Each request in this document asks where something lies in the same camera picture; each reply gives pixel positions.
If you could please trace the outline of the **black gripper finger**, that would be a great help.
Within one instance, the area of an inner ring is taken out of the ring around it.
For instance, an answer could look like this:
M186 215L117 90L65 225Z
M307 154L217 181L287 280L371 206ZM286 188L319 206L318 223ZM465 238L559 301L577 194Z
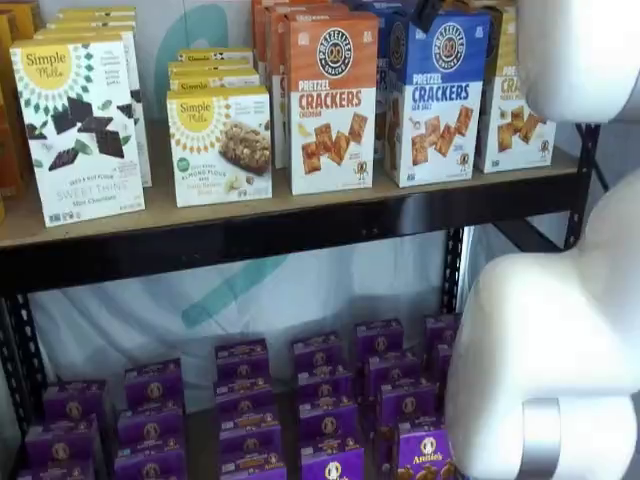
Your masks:
M420 30L429 30L443 3L443 0L417 0L412 13L412 23Z

